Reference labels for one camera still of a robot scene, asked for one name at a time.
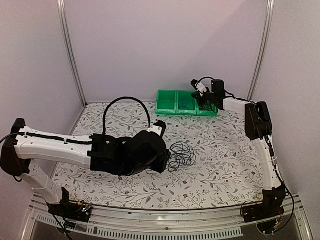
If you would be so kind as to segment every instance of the green container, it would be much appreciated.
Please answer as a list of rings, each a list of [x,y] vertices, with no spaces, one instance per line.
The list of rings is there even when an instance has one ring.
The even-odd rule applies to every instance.
[[[193,91],[176,91],[177,101],[176,114],[196,116],[197,115],[197,101],[191,96]]]
[[[193,91],[159,90],[156,98],[155,113],[164,115],[187,115],[216,117],[218,109],[212,104],[198,106],[191,96]]]
[[[159,90],[158,97],[156,98],[155,113],[175,115],[177,112],[176,101],[177,101],[176,91]]]
[[[210,107],[210,103],[206,103],[203,106],[199,106],[198,103],[197,106],[197,116],[206,116],[206,117],[216,117],[218,115],[218,109],[217,107],[212,104],[212,108]]]

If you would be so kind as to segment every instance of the ventilation grille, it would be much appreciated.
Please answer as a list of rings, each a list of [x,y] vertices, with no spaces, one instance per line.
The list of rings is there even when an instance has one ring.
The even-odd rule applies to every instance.
[[[38,213],[37,221],[59,227],[57,221],[52,217],[42,213]],[[112,240],[218,240],[218,239],[231,239],[243,236],[240,227],[229,228],[219,231],[206,231],[203,233],[191,232],[191,233],[136,233],[136,232],[124,232],[109,230],[99,226],[87,226],[86,232],[75,232],[87,234],[91,236],[97,236],[101,238],[108,238]]]

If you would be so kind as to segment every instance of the floral tablecloth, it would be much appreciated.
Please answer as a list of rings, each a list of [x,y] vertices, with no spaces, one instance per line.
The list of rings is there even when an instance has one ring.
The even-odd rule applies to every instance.
[[[193,166],[162,174],[152,170],[118,177],[59,163],[53,181],[73,200],[138,209],[203,209],[226,207],[262,199],[263,175],[258,154],[244,131],[244,117],[220,111],[218,117],[156,115],[147,102],[151,121],[167,124],[167,148],[183,141],[196,152]],[[74,135],[102,132],[106,104],[90,104]],[[107,134],[136,135],[147,129],[147,116],[138,103],[116,103],[107,114]]]

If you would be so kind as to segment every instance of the robotic arm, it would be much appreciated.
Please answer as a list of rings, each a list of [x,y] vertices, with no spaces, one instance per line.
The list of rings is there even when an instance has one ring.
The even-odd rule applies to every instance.
[[[201,81],[211,79],[211,92]],[[253,206],[245,206],[241,210],[244,221],[253,222],[271,218],[284,213],[282,207],[286,197],[286,187],[279,179],[277,172],[277,157],[272,142],[272,122],[267,104],[264,101],[250,102],[236,98],[225,91],[222,80],[204,77],[192,80],[191,85],[196,89],[192,94],[199,106],[214,104],[219,110],[233,111],[244,116],[245,134],[253,142],[258,153],[263,173],[263,202]]]
[[[69,192],[55,184],[34,159],[73,164],[118,176],[130,176],[146,169],[162,173],[170,156],[162,139],[165,130],[166,124],[158,121],[133,138],[102,134],[68,136],[34,130],[18,118],[3,144],[0,166],[42,195],[51,214],[88,222],[91,205],[83,201],[70,202]]]

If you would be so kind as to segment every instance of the tangled cable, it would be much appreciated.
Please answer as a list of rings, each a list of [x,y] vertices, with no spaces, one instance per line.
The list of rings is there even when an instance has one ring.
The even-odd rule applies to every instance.
[[[196,163],[196,154],[192,146],[183,141],[171,145],[169,149],[171,156],[168,160],[168,171],[176,171],[182,166],[192,166]]]

